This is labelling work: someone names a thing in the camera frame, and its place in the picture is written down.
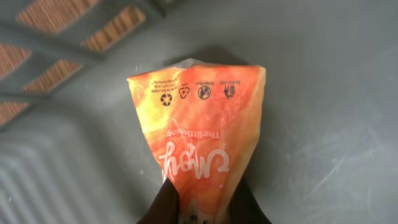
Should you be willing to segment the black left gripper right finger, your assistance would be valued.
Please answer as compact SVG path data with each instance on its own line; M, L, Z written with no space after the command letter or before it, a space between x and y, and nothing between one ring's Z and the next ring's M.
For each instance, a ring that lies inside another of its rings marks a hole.
M272 224L242 177L229 204L230 224Z

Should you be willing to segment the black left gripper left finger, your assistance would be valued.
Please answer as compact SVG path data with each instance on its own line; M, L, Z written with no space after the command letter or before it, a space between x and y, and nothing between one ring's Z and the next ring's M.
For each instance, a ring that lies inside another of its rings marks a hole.
M152 205L137 224L178 224L179 198L173 183L166 178Z

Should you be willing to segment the orange tissue pack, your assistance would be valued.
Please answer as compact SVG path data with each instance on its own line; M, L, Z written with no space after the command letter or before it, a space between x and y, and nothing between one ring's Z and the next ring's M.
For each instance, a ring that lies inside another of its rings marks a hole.
M180 223L230 223L257 146L266 69L192 58L127 79L149 149L178 192Z

